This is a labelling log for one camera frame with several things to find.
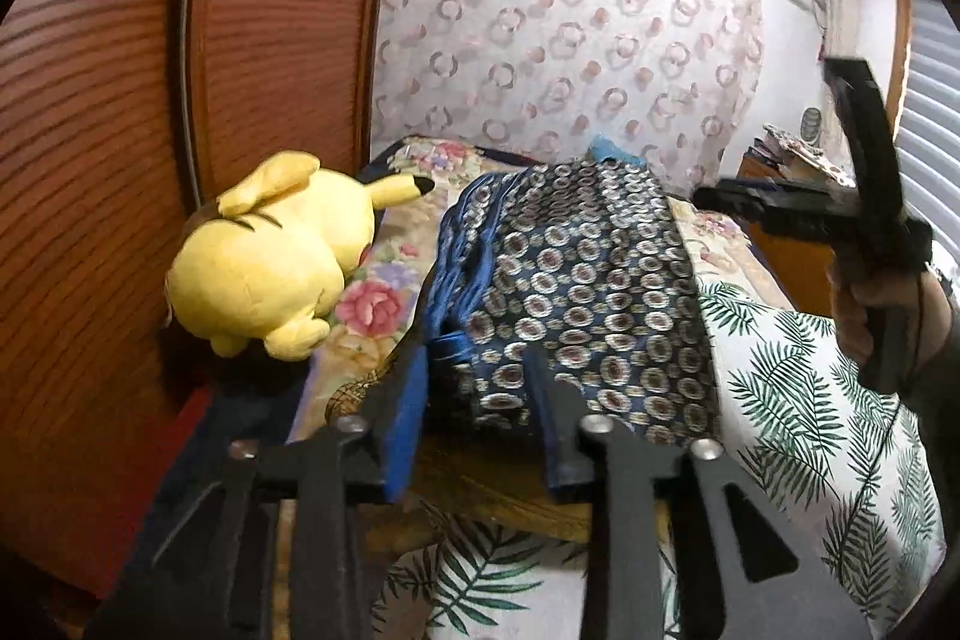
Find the person's right hand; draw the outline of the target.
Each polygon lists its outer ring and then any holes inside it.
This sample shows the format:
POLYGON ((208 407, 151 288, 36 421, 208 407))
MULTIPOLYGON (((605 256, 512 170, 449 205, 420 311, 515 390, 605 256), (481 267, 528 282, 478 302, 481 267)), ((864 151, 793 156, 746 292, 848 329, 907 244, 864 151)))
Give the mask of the person's right hand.
POLYGON ((882 273, 853 283, 835 262, 828 271, 839 351, 864 369, 892 339, 905 341, 908 377, 916 377, 946 346, 953 308, 937 278, 882 273))

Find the person's right forearm dark sleeve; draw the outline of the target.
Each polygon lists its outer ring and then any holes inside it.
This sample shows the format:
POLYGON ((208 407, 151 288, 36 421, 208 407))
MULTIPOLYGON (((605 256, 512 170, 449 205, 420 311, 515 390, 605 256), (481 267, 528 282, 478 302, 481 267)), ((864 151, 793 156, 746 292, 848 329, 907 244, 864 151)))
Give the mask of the person's right forearm dark sleeve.
POLYGON ((946 450, 958 432, 958 315, 931 276, 923 283, 919 325, 919 365, 900 386, 900 398, 918 419, 919 434, 932 450, 946 450))

